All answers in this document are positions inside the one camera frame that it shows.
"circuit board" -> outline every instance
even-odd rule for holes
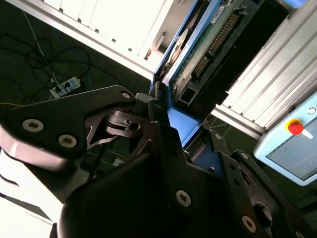
[[[182,98],[184,103],[189,103],[193,99],[195,92],[188,90],[192,93],[189,96],[186,93],[184,96],[188,99],[184,100],[184,97],[182,97],[184,89],[189,81],[193,81],[193,75],[194,77],[199,77],[203,72],[226,36],[239,20],[241,14],[237,12],[237,9],[241,3],[242,0],[225,0],[220,4],[208,27],[176,76],[172,88],[174,102]]]

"green circuit board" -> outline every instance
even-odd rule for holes
[[[234,10],[240,6],[241,2],[242,0],[225,0],[221,3],[195,48],[181,67],[173,88],[181,87],[182,83],[191,77],[193,71],[200,74],[204,70],[209,62],[206,53],[215,53],[239,19],[239,15]]]

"touchscreen display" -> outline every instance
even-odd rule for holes
[[[302,180],[317,173],[317,119],[305,130],[313,136],[311,139],[294,135],[266,156]]]

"dark floor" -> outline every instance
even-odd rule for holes
[[[30,19],[47,60],[51,63],[51,67],[55,71],[57,81],[62,83],[77,76],[84,82],[85,89],[89,89],[89,77],[86,69],[82,63],[78,62],[78,59],[70,50],[65,50],[65,47],[54,35],[52,27],[30,15],[28,15],[28,18]],[[90,89],[122,85],[134,94],[138,92],[148,93],[150,88],[149,80],[81,44],[75,39],[57,30],[56,33],[69,47],[79,47],[73,50],[79,55],[83,62],[89,62],[87,56],[89,55],[91,60]],[[30,53],[36,51],[32,32],[22,11],[11,6],[4,0],[0,0],[0,34],[0,117],[3,117],[5,111],[12,106],[3,105],[1,103],[28,104],[48,100],[51,96],[49,88],[54,87],[54,85],[51,82],[43,84],[36,81],[36,78],[42,81],[47,81],[49,78],[43,73],[42,69],[37,69],[39,65],[36,65],[36,62],[27,57],[36,57],[36,54]],[[24,41],[26,44],[13,39],[12,36],[20,41]],[[215,126],[213,130],[217,131],[220,135],[223,136],[225,134],[224,139],[229,151],[232,152],[235,149],[242,149],[250,155],[253,154],[253,148],[257,143],[256,140],[246,136],[233,127],[229,127],[227,124],[222,125],[224,122],[221,120],[217,119],[214,121],[214,119],[213,117],[209,119],[210,126]],[[124,139],[118,140],[111,145],[111,150],[113,152],[119,151],[118,153],[125,156],[124,153],[127,151],[127,146],[122,148],[125,144]],[[90,154],[87,156],[90,159],[95,158],[99,150],[100,148],[97,148],[95,151],[90,151]],[[106,163],[101,164],[101,167],[104,167],[104,170],[109,169],[111,166],[107,163],[112,163],[116,157],[115,154],[107,153],[104,158]],[[264,167],[264,171],[294,205],[303,207],[305,204],[310,203],[312,199],[317,198],[317,183],[300,187],[269,167]],[[307,218],[310,225],[317,230],[317,212],[308,213],[305,215],[305,218]]]

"red button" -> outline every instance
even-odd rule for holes
[[[304,126],[299,122],[292,122],[289,124],[288,129],[293,135],[299,135],[304,130]]]

